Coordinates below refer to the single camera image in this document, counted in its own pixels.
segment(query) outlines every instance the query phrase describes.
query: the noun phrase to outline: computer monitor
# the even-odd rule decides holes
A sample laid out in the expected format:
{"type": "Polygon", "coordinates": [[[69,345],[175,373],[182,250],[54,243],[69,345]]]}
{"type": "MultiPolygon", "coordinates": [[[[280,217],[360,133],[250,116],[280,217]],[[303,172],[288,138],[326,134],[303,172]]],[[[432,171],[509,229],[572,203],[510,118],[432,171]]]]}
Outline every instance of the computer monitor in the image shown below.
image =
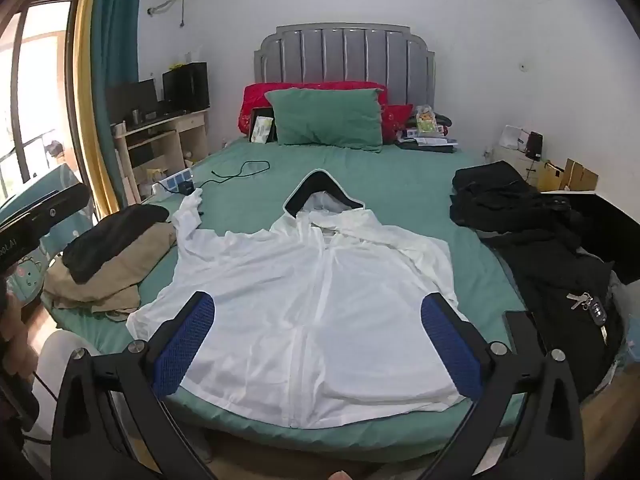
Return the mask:
{"type": "Polygon", "coordinates": [[[145,115],[158,111],[158,96],[153,79],[107,88],[107,113],[111,124],[130,122],[131,112],[140,110],[142,120],[145,115]]]}

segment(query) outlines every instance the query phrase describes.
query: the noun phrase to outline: car key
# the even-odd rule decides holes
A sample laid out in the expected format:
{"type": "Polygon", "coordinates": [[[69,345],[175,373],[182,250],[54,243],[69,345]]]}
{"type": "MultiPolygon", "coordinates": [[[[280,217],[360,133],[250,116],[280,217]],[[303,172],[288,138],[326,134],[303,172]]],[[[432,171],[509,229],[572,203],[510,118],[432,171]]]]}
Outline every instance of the car key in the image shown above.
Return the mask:
{"type": "Polygon", "coordinates": [[[598,298],[591,298],[587,301],[586,306],[589,308],[591,319],[596,326],[603,326],[607,322],[607,313],[598,298]]]}
{"type": "Polygon", "coordinates": [[[584,292],[581,296],[576,296],[575,294],[567,294],[566,298],[568,300],[575,301],[574,306],[571,307],[571,310],[575,310],[579,305],[591,301],[591,296],[588,292],[584,292]]]}

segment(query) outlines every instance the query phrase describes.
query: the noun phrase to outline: key fob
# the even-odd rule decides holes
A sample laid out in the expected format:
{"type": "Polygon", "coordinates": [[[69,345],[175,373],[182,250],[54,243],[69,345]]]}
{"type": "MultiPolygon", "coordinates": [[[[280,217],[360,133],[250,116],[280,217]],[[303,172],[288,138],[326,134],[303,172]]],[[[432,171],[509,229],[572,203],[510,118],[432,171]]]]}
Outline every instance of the key fob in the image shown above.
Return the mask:
{"type": "Polygon", "coordinates": [[[603,326],[607,322],[607,313],[598,298],[591,298],[587,307],[596,326],[603,326]]]}

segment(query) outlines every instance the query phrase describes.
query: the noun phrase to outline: desk drawer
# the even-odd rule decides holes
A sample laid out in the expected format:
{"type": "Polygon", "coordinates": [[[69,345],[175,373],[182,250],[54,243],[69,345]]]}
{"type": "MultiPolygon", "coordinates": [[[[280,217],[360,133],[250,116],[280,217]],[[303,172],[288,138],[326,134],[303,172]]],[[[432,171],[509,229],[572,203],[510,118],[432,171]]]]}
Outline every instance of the desk drawer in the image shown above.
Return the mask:
{"type": "Polygon", "coordinates": [[[198,126],[204,126],[204,114],[184,117],[175,121],[175,129],[178,133],[197,128],[198,126]]]}

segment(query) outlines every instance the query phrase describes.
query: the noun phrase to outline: teal curtain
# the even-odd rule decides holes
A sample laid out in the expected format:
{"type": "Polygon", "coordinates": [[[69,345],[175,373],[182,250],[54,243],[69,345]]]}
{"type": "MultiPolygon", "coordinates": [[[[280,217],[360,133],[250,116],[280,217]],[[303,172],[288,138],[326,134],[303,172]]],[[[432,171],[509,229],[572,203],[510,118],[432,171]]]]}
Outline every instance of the teal curtain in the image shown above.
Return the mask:
{"type": "Polygon", "coordinates": [[[94,0],[91,22],[91,71],[95,125],[104,165],[121,207],[127,205],[105,90],[138,81],[138,7],[140,0],[94,0]]]}

